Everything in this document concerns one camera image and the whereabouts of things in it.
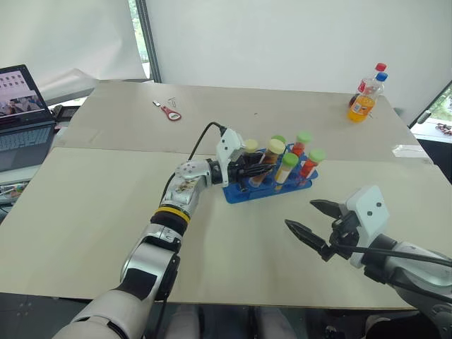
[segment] test tube rack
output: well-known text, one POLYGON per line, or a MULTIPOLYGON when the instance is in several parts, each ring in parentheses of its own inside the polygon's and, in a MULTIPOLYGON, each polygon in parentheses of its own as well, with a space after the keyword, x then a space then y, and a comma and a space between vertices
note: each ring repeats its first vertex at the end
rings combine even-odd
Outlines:
MULTIPOLYGON (((285 153, 290 152, 293 143, 290 143, 285 148, 285 153)), ((228 203, 243 203, 244 201, 265 198, 267 196, 277 196, 284 193, 293 191, 299 191, 300 189, 308 189, 312 186, 312 180, 319 176, 316 170, 314 170, 309 178, 301 180, 299 177, 299 171, 301 170, 304 162, 307 160, 307 156, 303 154, 299 157, 297 166, 289 174, 289 177, 283 184, 281 190, 276 191, 275 175, 281 165, 283 155, 278 157, 276 166, 272 169, 266 178, 262 181, 259 187, 253 187, 249 184, 249 178, 243 179, 242 182, 230 184, 228 187, 223 187, 223 193, 225 194, 226 201, 228 203)))

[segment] cable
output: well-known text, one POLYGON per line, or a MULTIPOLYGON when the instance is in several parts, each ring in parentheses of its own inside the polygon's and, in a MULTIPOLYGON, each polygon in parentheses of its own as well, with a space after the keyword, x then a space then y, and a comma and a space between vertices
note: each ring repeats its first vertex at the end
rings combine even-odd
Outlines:
POLYGON ((439 295, 438 293, 435 293, 435 292, 426 291, 426 290, 423 290, 422 288, 411 286, 409 284, 405 284, 403 282, 400 282, 400 281, 397 281, 394 279, 388 280, 387 283, 392 286, 403 288, 404 290, 407 290, 410 292, 418 293, 418 294, 424 295, 426 297, 434 298, 437 300, 441 300, 442 302, 448 302, 448 303, 452 304, 452 298, 446 297, 445 295, 439 295))
MULTIPOLYGON (((217 126, 217 127, 220 129, 220 133, 223 133, 223 132, 226 130, 226 128, 225 128, 224 126, 221 126, 219 123, 217 123, 217 122, 215 122, 215 121, 209 122, 209 123, 207 124, 207 126, 204 128, 203 133, 201 133, 201 135, 199 136, 197 142, 195 143, 195 146, 193 147, 193 150, 191 151, 190 156, 189 156, 189 158, 187 159, 187 161, 190 161, 190 160, 193 158, 193 156, 194 156, 194 154, 195 154, 195 152, 196 152, 196 149, 198 149, 199 143, 201 142, 201 140, 203 140, 205 134, 207 133, 207 130, 208 130, 211 126, 213 126, 213 125, 217 126)), ((170 184, 172 178, 174 178, 174 173, 171 174, 171 176, 170 176, 169 179, 167 180, 167 183, 165 184, 165 187, 164 187, 164 189, 163 189, 162 197, 160 198, 160 201, 163 200, 163 197, 164 197, 165 194, 167 193, 168 185, 170 184)))
POLYGON ((168 300, 168 297, 163 299, 162 308, 160 309, 160 313, 158 315, 157 325, 155 325, 154 339, 157 339, 158 331, 160 330, 160 327, 162 325, 163 314, 165 314, 165 307, 167 306, 167 300, 168 300))
POLYGON ((9 213, 7 210, 4 210, 3 207, 0 207, 0 210, 2 210, 5 214, 9 213))
POLYGON ((413 253, 406 253, 406 252, 400 252, 400 251, 391 251, 390 249, 372 249, 372 248, 367 248, 367 247, 347 246, 347 245, 341 245, 341 244, 337 243, 337 241, 332 242, 331 245, 333 247, 336 247, 339 249, 346 249, 348 251, 355 252, 355 253, 381 254, 384 256, 393 256, 395 258, 405 258, 405 259, 412 259, 412 260, 418 260, 418 261, 425 261, 427 263, 437 263, 438 265, 452 267, 451 260, 433 258, 431 256, 423 256, 421 254, 413 254, 413 253))
POLYGON ((14 191, 16 188, 13 188, 13 189, 9 189, 8 191, 5 191, 5 192, 1 192, 0 193, 0 196, 3 196, 3 195, 5 195, 5 194, 7 194, 7 193, 9 193, 9 192, 12 192, 12 191, 14 191))

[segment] robotic arm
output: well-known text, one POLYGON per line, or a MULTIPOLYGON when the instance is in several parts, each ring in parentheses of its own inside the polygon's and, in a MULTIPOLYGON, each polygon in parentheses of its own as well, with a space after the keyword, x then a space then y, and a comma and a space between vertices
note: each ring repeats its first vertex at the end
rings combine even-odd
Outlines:
POLYGON ((227 186, 271 170, 271 165, 245 163, 242 137, 220 128, 217 160, 191 160, 178 166, 159 208, 121 270, 121 284, 94 299, 62 328, 55 339, 139 339, 155 300, 171 292, 179 267, 178 252, 201 192, 227 186))
POLYGON ((353 194, 344 204, 314 200, 311 204, 335 219, 331 245, 299 222, 285 223, 295 236, 316 250, 324 261, 334 254, 364 266, 364 274, 388 284, 438 328, 443 339, 452 338, 452 260, 383 234, 389 218, 377 186, 353 194))

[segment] laptop screen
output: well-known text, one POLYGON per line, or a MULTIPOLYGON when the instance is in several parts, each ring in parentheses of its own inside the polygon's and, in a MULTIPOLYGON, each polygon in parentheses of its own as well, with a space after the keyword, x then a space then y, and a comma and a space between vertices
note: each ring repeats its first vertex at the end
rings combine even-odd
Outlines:
POLYGON ((0 69, 0 130, 51 119, 25 65, 0 69))

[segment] white backdrop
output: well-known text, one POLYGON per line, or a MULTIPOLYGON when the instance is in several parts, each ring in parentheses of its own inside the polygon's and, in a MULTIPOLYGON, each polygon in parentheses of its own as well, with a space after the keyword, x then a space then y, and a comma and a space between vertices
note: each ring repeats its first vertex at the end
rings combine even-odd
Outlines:
POLYGON ((450 81, 451 0, 146 0, 163 82, 354 92, 377 62, 412 121, 450 81))
POLYGON ((44 98, 145 78, 127 0, 1 0, 0 68, 26 64, 44 98))

